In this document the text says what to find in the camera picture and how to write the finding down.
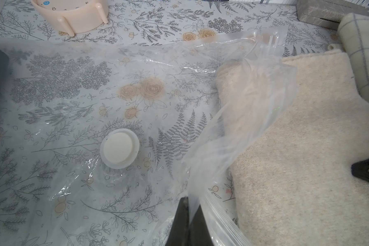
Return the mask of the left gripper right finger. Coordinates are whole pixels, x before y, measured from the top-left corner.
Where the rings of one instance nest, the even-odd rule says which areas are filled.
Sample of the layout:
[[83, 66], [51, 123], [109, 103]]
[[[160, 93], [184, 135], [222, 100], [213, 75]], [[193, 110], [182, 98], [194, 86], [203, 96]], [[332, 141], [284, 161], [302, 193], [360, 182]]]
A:
[[190, 223], [190, 246], [214, 246], [201, 206]]

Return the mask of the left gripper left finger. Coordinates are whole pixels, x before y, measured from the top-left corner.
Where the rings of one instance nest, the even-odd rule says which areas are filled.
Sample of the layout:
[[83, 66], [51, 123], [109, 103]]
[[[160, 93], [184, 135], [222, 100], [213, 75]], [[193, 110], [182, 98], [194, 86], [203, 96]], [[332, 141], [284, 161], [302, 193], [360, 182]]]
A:
[[188, 197], [182, 197], [165, 246], [188, 246], [189, 224], [189, 200]]

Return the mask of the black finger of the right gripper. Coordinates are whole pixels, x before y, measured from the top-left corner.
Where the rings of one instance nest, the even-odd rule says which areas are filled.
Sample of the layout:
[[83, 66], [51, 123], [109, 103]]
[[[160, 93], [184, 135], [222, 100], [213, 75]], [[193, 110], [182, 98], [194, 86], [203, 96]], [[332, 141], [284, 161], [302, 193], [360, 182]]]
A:
[[369, 182], [369, 159], [352, 164], [351, 174], [356, 178]]

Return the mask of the beige fluffy scarf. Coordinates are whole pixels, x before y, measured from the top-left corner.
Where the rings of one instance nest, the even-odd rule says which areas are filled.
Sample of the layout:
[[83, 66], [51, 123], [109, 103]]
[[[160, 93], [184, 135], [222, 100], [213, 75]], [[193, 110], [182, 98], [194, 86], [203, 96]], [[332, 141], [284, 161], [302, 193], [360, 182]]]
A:
[[341, 51], [284, 58], [293, 104], [230, 170], [240, 230], [255, 246], [369, 246], [369, 103]]

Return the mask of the clear plastic vacuum bag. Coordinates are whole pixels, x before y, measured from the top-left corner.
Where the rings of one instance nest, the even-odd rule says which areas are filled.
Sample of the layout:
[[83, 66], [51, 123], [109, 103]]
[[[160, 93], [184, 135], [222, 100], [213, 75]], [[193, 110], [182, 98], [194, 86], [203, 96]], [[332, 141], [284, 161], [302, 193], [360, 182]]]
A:
[[[282, 55], [288, 28], [161, 46], [0, 38], [0, 246], [163, 246], [186, 193], [182, 158], [219, 109], [217, 69]], [[140, 143], [111, 169], [116, 129]]]

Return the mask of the cream checked cloth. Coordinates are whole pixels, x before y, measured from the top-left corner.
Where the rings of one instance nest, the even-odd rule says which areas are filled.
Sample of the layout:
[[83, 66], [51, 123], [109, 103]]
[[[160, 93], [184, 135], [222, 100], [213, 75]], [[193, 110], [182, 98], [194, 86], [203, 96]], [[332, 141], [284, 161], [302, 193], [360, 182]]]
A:
[[369, 103], [369, 16], [350, 13], [338, 26], [360, 96]]

